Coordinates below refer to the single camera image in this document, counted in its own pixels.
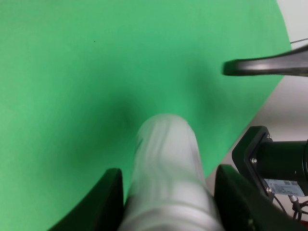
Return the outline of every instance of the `white wall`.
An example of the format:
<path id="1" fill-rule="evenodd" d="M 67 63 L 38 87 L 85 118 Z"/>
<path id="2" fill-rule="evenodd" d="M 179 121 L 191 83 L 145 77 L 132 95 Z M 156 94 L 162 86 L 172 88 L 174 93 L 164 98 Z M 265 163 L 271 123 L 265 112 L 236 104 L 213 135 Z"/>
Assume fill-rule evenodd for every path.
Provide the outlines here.
<path id="1" fill-rule="evenodd" d="M 285 20 L 290 42 L 308 39 L 308 0 L 277 0 L 277 2 Z M 292 48 L 296 49 L 306 44 L 308 40 L 296 42 L 292 44 Z M 307 140 L 308 77 L 285 76 L 248 127 L 255 125 L 266 126 L 274 141 Z M 221 163 L 235 167 L 231 157 L 233 147 Z M 212 193 L 214 192 L 215 174 L 216 170 L 206 179 Z M 292 204 L 288 196 L 277 195 L 277 197 L 288 214 L 293 215 Z M 300 202 L 306 200 L 308 197 L 299 198 Z M 303 215 L 302 219 L 308 221 L 308 216 Z"/>

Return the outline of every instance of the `barcode label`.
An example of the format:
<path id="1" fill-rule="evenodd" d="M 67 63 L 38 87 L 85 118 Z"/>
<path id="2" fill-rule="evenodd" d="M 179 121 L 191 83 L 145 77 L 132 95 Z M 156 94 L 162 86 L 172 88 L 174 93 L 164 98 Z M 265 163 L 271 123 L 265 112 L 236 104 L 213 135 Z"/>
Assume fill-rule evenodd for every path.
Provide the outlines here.
<path id="1" fill-rule="evenodd" d="M 264 179 L 271 188 L 272 193 L 292 195 L 292 196 L 305 196 L 302 189 L 296 181 L 289 180 L 271 180 Z"/>

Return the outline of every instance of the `white bottle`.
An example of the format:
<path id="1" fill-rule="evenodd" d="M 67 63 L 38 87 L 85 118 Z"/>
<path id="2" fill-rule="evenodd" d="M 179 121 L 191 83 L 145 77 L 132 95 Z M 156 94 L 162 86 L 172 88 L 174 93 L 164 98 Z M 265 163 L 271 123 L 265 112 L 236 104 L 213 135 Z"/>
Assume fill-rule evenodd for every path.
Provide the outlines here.
<path id="1" fill-rule="evenodd" d="M 119 231 L 223 231 L 193 130 L 177 115 L 148 119 Z"/>

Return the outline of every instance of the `green backdrop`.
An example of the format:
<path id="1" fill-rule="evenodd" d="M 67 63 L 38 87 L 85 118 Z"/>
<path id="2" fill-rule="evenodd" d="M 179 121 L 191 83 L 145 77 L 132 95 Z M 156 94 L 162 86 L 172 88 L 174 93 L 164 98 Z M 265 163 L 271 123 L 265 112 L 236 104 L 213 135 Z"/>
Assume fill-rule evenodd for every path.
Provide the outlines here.
<path id="1" fill-rule="evenodd" d="M 289 49 L 276 0 L 1 0 L 0 230 L 46 230 L 109 167 L 126 192 L 158 113 L 189 121 L 209 174 L 281 79 L 223 62 Z"/>

